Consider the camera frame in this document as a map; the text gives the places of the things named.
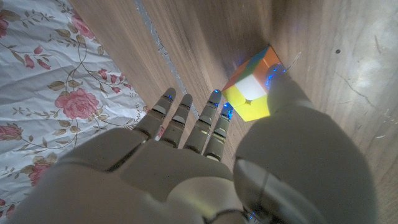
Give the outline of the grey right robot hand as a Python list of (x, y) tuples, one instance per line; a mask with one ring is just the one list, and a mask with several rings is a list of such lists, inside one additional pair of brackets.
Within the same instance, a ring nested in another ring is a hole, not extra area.
[(266, 72), (270, 116), (222, 163), (233, 114), (213, 92), (178, 147), (192, 97), (185, 95), (160, 139), (175, 90), (132, 129), (115, 128), (61, 157), (42, 175), (11, 223), (376, 223), (364, 155), (316, 110), (282, 65)]

